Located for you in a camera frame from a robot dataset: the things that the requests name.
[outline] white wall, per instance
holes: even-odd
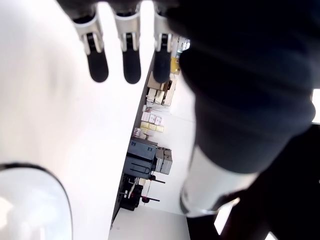
[[[178,79],[170,106],[170,114],[154,111],[155,115],[162,117],[164,132],[156,132],[155,136],[149,138],[159,146],[172,150],[173,164],[169,175],[154,173],[157,179],[166,182],[165,184],[154,181],[150,184],[147,196],[159,199],[160,202],[150,201],[145,205],[170,213],[182,214],[179,204],[180,190],[188,173],[189,160],[194,145],[195,96],[182,75],[176,77]]]
[[[138,206],[134,211],[120,208],[109,240],[189,240],[183,215]]]
[[[83,45],[56,1],[0,2],[0,163],[34,163],[60,179],[75,240],[108,237],[154,51],[154,10],[148,1],[141,5],[143,80],[128,84],[113,14],[106,3],[99,9],[109,66],[101,84],[91,80]]]

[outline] storage box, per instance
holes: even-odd
[[[141,128],[148,128],[149,127],[149,123],[148,122],[146,122],[146,121],[141,121],[141,124],[140,124],[140,127]]]
[[[156,130],[157,132],[163,133],[164,130],[165,130],[165,128],[164,128],[163,126],[156,126],[155,130]]]
[[[148,129],[155,131],[155,130],[156,130],[156,128],[157,128],[157,126],[156,126],[156,125],[151,124],[151,123],[149,124]]]
[[[148,129],[148,130],[146,131],[146,134],[147,134],[148,136],[154,136],[155,133],[156,133],[156,131],[153,131],[153,130],[150,130],[150,129]]]
[[[148,128],[145,128],[145,127],[140,127],[140,129],[143,134],[146,134],[148,131]]]
[[[170,156],[164,156],[163,164],[160,173],[169,174],[172,166],[172,158]]]
[[[145,115],[144,115],[144,118],[142,119],[142,121],[149,122],[150,115],[151,115],[150,112],[146,112]]]
[[[155,118],[154,124],[155,124],[155,125],[160,125],[160,124],[161,124],[161,120],[162,120],[162,118],[159,117],[159,116],[157,116],[157,117]]]
[[[154,124],[155,121],[156,121],[156,117],[157,117],[157,116],[155,116],[155,115],[153,115],[153,114],[150,114],[149,123]]]

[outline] cardboard box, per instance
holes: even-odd
[[[155,89],[155,90],[160,90],[163,91],[165,84],[164,83],[159,83],[155,80],[154,78],[154,72],[151,71],[150,77],[147,83],[147,87],[150,89]]]
[[[151,123],[149,124],[148,129],[155,131],[155,130],[156,130],[156,128],[157,128],[157,126],[156,126],[156,125],[151,124]]]

